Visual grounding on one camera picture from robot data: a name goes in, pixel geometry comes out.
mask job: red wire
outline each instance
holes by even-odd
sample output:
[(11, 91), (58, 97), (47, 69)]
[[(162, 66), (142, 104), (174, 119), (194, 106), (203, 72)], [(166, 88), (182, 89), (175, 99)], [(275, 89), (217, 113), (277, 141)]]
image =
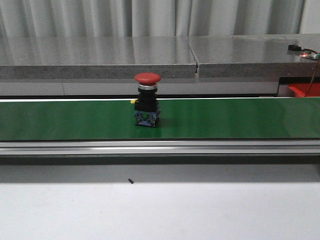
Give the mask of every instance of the red wire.
[(312, 78), (311, 78), (311, 81), (310, 81), (308, 90), (305, 92), (304, 97), (306, 97), (306, 96), (308, 95), (308, 93), (309, 93), (309, 91), (310, 91), (310, 89), (311, 89), (311, 86), (312, 86), (312, 84), (314, 83), (314, 80), (315, 80), (315, 77), (316, 77), (316, 74), (317, 74), (317, 70), (318, 70), (319, 64), (320, 64), (320, 57), (318, 58), (318, 62), (317, 62), (316, 66), (315, 66), (315, 69), (314, 69), (314, 71), (313, 71)]

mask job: red container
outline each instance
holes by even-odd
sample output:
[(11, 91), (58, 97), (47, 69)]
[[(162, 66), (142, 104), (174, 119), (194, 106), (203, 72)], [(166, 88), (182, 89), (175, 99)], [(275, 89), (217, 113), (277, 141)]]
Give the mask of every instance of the red container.
[[(294, 91), (297, 98), (303, 98), (308, 91), (310, 83), (293, 83), (289, 88)], [(313, 83), (306, 97), (320, 97), (320, 83)]]

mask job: metal frame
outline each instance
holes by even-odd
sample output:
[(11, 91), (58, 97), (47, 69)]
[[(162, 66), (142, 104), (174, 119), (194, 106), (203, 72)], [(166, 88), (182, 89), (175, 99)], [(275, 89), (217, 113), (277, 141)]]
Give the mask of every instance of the metal frame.
[(319, 139), (0, 142), (4, 156), (320, 156)]

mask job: white floor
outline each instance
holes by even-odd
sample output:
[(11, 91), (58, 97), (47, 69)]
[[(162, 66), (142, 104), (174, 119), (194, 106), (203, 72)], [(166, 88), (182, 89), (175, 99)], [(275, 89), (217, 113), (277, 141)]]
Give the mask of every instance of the white floor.
[(0, 166), (0, 182), (1, 240), (320, 239), (319, 165)]

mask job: red mushroom button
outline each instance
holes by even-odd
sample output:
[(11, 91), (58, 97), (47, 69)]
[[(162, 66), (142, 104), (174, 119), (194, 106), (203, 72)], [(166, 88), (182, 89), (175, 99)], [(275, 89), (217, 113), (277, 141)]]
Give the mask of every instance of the red mushroom button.
[(141, 85), (152, 86), (161, 80), (161, 76), (153, 72), (142, 72), (134, 77)]

